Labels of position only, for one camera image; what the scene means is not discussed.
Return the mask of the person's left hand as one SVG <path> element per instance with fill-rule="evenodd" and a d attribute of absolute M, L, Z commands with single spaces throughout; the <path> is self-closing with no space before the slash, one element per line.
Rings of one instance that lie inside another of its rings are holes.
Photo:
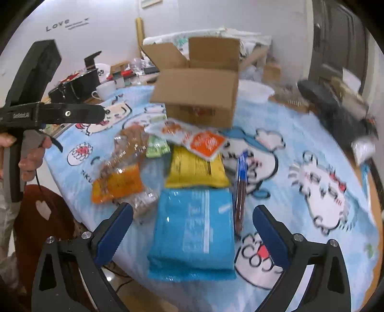
<path fill-rule="evenodd" d="M 3 180 L 4 177 L 4 148 L 10 148 L 15 142 L 16 139 L 12 135 L 6 132 L 1 133 L 1 180 Z M 40 147 L 31 149 L 26 157 L 21 158 L 18 166 L 20 168 L 22 181 L 30 182 L 35 178 L 36 170 L 42 166 L 44 154 L 51 146 L 51 138 L 45 137 Z"/>

